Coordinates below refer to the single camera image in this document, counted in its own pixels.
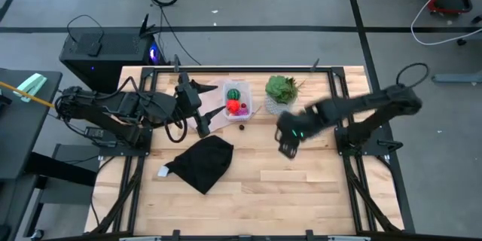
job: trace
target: computer tower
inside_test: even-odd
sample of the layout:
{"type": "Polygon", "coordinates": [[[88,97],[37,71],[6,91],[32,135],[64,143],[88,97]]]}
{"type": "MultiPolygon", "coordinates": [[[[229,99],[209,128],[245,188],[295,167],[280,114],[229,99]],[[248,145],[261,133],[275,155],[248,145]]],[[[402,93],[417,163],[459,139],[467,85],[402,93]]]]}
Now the computer tower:
{"type": "Polygon", "coordinates": [[[166,65],[153,35],[140,35],[135,28],[106,28],[103,31],[96,56],[92,55],[92,47],[102,34],[100,28],[71,30],[74,39],[70,35],[67,37],[59,57],[91,90],[116,91],[123,66],[166,65]]]}

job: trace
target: yellow pencil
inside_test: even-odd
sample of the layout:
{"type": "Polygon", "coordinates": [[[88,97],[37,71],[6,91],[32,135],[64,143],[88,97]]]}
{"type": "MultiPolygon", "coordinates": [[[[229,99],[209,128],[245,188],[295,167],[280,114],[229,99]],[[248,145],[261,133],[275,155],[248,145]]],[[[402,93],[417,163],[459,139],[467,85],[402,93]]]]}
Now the yellow pencil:
{"type": "Polygon", "coordinates": [[[6,83],[4,83],[4,82],[1,82],[1,81],[0,81],[0,87],[6,87],[6,88],[8,88],[9,90],[16,91],[16,92],[22,94],[22,95],[25,96],[25,97],[29,97],[30,99],[32,99],[32,100],[34,100],[34,101],[36,101],[36,102],[38,102],[38,103],[41,103],[42,105],[48,106],[48,107],[50,107],[50,108],[54,108],[53,104],[51,104],[51,103],[49,103],[49,102],[46,102],[46,101],[44,101],[43,99],[39,99],[39,98],[37,98],[37,97],[35,97],[35,96],[32,96],[32,95],[30,95],[30,94],[28,94],[28,93],[26,93],[26,92],[23,92],[22,90],[18,90],[17,88],[12,87],[11,85],[6,84],[6,83]]]}

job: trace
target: white cable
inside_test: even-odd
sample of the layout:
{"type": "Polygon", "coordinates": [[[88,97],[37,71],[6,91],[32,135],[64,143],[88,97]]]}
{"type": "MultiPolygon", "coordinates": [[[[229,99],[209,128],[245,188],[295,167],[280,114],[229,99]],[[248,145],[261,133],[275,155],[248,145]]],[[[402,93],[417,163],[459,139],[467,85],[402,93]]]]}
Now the white cable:
{"type": "Polygon", "coordinates": [[[414,25],[415,22],[419,19],[420,14],[421,14],[421,13],[423,12],[423,10],[427,7],[427,5],[429,5],[429,3],[430,3],[431,1],[432,1],[432,0],[429,0],[428,2],[426,2],[426,3],[423,5],[422,9],[420,9],[419,13],[415,16],[415,19],[413,19],[412,25],[410,26],[410,30],[411,30],[411,32],[412,32],[412,36],[413,36],[413,38],[415,38],[415,40],[416,40],[418,43],[420,43],[420,44],[422,44],[422,45],[427,45],[427,46],[439,45],[439,44],[444,44],[444,43],[447,43],[447,42],[450,42],[450,41],[456,41],[456,40],[461,39],[461,38],[467,38],[467,37],[469,37],[469,36],[472,36],[472,35],[475,35],[475,34],[477,34],[477,33],[479,33],[479,32],[482,32],[482,28],[481,28],[481,29],[479,29],[479,30],[477,30],[477,31],[474,31],[474,32],[472,32],[472,33],[468,33],[468,34],[466,34],[466,35],[462,35],[462,36],[456,37],[456,38],[449,38],[449,39],[447,39],[447,40],[445,40],[445,41],[438,41],[438,42],[432,42],[432,43],[427,43],[427,42],[420,41],[420,40],[416,37],[416,35],[415,35],[415,32],[414,32],[414,30],[413,30],[413,25],[414,25]]]}

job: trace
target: wooden table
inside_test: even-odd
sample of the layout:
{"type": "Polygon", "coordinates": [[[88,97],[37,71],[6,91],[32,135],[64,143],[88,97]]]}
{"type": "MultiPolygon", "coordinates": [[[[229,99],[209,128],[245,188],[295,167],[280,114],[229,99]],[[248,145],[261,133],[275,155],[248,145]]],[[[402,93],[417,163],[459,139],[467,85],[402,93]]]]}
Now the wooden table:
{"type": "MultiPolygon", "coordinates": [[[[369,92],[362,66],[344,67],[350,96],[369,92]]],[[[120,82],[133,76],[139,82],[140,67],[124,67],[120,82]]],[[[246,80],[251,84],[253,99],[264,101],[264,86],[273,73],[190,73],[190,78],[206,84],[213,78],[246,80]]],[[[326,73],[283,73],[302,82],[297,111],[308,102],[331,96],[326,73]]],[[[157,90],[173,94],[177,74],[162,74],[157,90]]],[[[361,121],[370,114],[357,114],[361,121]]],[[[157,177],[162,165],[183,153],[199,137],[189,130],[178,144],[168,140],[164,129],[154,131],[151,154],[142,175],[135,235],[171,235],[179,229],[181,235],[304,235],[354,234],[349,195],[343,161],[336,151],[333,129],[302,143],[294,160],[278,151],[274,140],[276,116],[264,106],[245,123],[240,131],[232,124],[212,135],[234,145],[230,168],[205,196],[182,181],[177,175],[157,177]]],[[[124,157],[116,157],[97,177],[93,204],[102,219],[117,199],[124,157]]],[[[374,157],[364,157],[365,172],[371,196],[392,223],[403,228],[390,171],[374,157]]],[[[368,229],[365,208],[358,197],[362,223],[368,229]]],[[[126,203],[124,210],[129,210],[126,203]]],[[[126,229],[127,213],[121,229],[126,229]]],[[[85,230],[96,226],[92,210],[85,230]]]]}

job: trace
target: green ball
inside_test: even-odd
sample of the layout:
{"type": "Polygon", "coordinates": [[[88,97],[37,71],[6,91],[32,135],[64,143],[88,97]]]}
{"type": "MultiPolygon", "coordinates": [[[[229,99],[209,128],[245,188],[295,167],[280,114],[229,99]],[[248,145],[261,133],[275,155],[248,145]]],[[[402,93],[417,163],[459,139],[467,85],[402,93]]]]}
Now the green ball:
{"type": "Polygon", "coordinates": [[[241,97],[241,92],[237,89],[230,89],[227,92],[227,98],[228,99],[239,100],[240,97],[241,97]]]}

